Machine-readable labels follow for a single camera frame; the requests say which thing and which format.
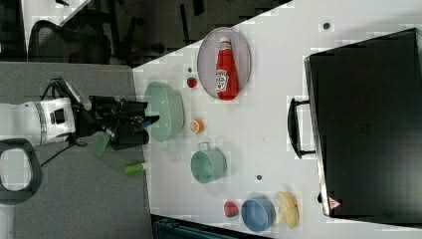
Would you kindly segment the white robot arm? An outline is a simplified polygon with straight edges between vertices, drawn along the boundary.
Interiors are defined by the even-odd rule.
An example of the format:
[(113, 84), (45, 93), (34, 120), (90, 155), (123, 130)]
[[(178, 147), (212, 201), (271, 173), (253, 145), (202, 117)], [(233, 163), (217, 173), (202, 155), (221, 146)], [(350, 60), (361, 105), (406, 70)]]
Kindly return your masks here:
[(149, 142), (146, 128), (159, 120), (148, 116), (148, 103), (90, 96), (84, 104), (69, 97), (1, 106), (1, 156), (18, 149), (32, 170), (27, 185), (21, 189), (1, 186), (1, 203), (16, 205), (36, 194), (42, 183), (42, 166), (35, 148), (66, 141), (69, 146), (81, 137), (98, 131), (109, 135), (114, 150), (137, 147)]

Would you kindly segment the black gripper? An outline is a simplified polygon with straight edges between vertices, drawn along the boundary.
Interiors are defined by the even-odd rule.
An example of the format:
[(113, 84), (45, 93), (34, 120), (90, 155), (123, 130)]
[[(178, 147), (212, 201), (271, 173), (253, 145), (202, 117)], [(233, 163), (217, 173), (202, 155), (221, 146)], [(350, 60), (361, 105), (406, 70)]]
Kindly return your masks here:
[(89, 111), (84, 108), (77, 110), (77, 137), (106, 132), (114, 150), (149, 143), (145, 128), (157, 122), (159, 116), (145, 116), (147, 103), (103, 96), (89, 96), (89, 101)]

